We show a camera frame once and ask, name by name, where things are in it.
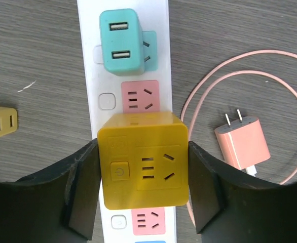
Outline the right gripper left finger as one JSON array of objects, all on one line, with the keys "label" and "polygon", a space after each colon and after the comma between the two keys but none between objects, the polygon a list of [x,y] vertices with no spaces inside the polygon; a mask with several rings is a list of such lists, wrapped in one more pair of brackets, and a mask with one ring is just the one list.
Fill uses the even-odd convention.
[{"label": "right gripper left finger", "polygon": [[15,182],[0,182],[0,242],[87,242],[101,181],[97,140]]}]

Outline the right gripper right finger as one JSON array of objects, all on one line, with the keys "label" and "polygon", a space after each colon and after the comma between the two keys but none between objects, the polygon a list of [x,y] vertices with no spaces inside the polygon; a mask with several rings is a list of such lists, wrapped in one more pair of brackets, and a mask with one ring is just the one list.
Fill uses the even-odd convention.
[{"label": "right gripper right finger", "polygon": [[297,242],[297,182],[250,176],[190,142],[189,187],[202,242]]}]

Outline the pink charger plug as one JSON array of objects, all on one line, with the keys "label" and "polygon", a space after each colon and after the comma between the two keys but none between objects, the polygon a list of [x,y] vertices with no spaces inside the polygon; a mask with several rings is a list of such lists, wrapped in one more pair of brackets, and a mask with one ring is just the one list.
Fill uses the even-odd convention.
[{"label": "pink charger plug", "polygon": [[268,160],[271,155],[266,138],[256,116],[242,116],[237,109],[238,119],[214,129],[219,147],[227,164],[247,174],[256,176],[255,165]]}]

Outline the yellow cube socket adapter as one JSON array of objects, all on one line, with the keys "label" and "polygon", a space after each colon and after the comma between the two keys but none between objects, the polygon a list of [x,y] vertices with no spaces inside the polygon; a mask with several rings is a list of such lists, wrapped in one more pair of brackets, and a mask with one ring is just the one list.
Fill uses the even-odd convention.
[{"label": "yellow cube socket adapter", "polygon": [[187,203],[188,130],[172,112],[115,114],[97,140],[108,209]]}]

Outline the small yellow usb charger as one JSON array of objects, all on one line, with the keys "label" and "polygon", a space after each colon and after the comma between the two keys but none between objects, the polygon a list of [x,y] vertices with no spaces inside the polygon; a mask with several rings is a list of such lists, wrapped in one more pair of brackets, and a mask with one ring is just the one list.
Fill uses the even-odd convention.
[{"label": "small yellow usb charger", "polygon": [[0,137],[15,132],[17,128],[17,110],[15,108],[0,106]]}]

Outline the white power strip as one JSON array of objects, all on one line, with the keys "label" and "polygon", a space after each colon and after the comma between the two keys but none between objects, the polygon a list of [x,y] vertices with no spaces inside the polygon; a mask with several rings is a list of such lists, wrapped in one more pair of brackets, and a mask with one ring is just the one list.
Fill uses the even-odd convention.
[{"label": "white power strip", "polygon": [[[170,60],[168,1],[78,1],[83,60],[92,137],[115,113],[123,112],[121,84],[125,81],[157,80],[160,108],[172,110],[172,82]],[[158,67],[141,76],[116,76],[103,66],[99,16],[105,10],[133,9],[143,31],[157,34],[157,57],[147,54],[146,64],[157,61]],[[163,208],[160,221],[152,224],[156,232],[134,235],[135,220],[131,210],[108,210],[103,192],[99,192],[99,206],[104,242],[176,242],[176,209]]]}]

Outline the teal plug adapter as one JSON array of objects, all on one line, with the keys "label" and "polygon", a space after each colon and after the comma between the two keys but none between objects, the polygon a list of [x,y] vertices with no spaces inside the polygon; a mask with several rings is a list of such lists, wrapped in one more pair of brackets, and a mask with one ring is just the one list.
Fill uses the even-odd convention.
[{"label": "teal plug adapter", "polygon": [[133,9],[106,10],[99,16],[104,68],[117,76],[144,73],[142,29]]}]

